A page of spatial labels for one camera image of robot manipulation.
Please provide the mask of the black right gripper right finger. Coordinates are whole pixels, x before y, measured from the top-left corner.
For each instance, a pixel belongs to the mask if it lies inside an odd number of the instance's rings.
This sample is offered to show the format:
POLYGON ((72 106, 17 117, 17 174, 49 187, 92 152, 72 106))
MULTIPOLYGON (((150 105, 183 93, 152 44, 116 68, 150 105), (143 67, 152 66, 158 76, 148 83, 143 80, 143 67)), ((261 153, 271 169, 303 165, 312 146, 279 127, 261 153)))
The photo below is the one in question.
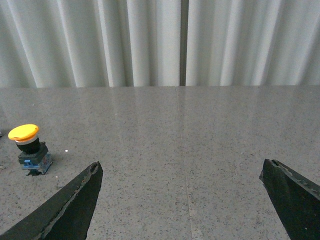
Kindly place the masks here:
POLYGON ((278 160, 265 159, 259 179, 291 240, 320 238, 320 186, 278 160))

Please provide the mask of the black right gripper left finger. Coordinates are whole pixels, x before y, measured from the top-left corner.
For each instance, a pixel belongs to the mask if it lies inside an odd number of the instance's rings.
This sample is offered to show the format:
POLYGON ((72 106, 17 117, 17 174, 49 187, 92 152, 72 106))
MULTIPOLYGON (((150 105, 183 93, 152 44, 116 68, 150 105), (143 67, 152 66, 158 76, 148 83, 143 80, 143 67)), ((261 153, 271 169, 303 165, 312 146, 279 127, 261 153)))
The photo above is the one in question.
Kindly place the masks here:
POLYGON ((102 186, 93 162, 40 207, 0 235, 2 240, 85 240, 102 186))

